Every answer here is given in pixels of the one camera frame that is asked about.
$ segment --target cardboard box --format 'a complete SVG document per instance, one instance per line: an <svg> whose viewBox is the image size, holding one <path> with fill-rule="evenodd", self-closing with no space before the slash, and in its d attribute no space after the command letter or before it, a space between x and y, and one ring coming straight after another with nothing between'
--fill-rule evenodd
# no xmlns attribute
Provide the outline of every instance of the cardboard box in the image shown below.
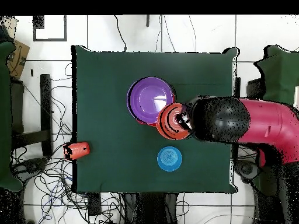
<svg viewBox="0 0 299 224"><path fill-rule="evenodd" d="M20 79L30 47L17 40L14 40L13 43L16 46L16 50L9 54L7 66L11 76Z"/></svg>

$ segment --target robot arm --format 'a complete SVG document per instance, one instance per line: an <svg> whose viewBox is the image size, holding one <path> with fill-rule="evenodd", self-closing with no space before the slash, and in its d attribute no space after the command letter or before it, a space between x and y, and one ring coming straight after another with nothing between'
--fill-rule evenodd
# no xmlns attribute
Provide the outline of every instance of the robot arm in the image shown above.
<svg viewBox="0 0 299 224"><path fill-rule="evenodd" d="M266 164L277 167L277 185L286 224L299 224L299 120L285 104L237 99L200 98L178 119L190 122L193 135L202 141L255 143L265 152Z"/></svg>

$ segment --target red cup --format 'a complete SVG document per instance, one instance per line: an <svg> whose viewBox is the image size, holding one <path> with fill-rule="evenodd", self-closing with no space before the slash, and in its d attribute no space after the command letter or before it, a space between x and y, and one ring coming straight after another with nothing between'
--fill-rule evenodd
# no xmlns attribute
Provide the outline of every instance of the red cup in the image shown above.
<svg viewBox="0 0 299 224"><path fill-rule="evenodd" d="M64 158L68 160L75 160L89 154L90 149L87 142L72 143L64 145Z"/></svg>

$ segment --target black chair leg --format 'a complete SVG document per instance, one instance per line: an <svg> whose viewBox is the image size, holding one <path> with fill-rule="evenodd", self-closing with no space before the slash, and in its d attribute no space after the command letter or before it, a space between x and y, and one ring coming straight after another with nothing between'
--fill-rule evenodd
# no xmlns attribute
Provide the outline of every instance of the black chair leg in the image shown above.
<svg viewBox="0 0 299 224"><path fill-rule="evenodd" d="M147 15L147 27L149 27L150 26L150 17L149 17L150 15Z"/></svg>

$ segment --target tile grout line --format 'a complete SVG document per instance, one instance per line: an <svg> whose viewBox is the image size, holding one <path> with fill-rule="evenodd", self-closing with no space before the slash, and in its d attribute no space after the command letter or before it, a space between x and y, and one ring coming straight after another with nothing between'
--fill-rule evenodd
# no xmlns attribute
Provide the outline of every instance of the tile grout line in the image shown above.
<svg viewBox="0 0 299 224"><path fill-rule="evenodd" d="M40 204L24 204L24 206L44 206ZM55 204L53 206L65 206L64 204ZM176 206L186 206L186 204L177 204ZM230 207L230 205L201 205L201 204L189 204L190 207ZM233 207L254 207L254 205L233 205Z"/></svg>
<svg viewBox="0 0 299 224"><path fill-rule="evenodd" d="M27 59L26 62L71 62L71 60Z"/></svg>
<svg viewBox="0 0 299 224"><path fill-rule="evenodd" d="M237 15L235 15L235 47L237 46Z"/></svg>
<svg viewBox="0 0 299 224"><path fill-rule="evenodd" d="M237 47L237 15L235 15L235 47ZM230 224L232 220L232 194L231 194L231 216L230 216Z"/></svg>
<svg viewBox="0 0 299 224"><path fill-rule="evenodd" d="M87 15L87 49L88 49L88 15Z"/></svg>

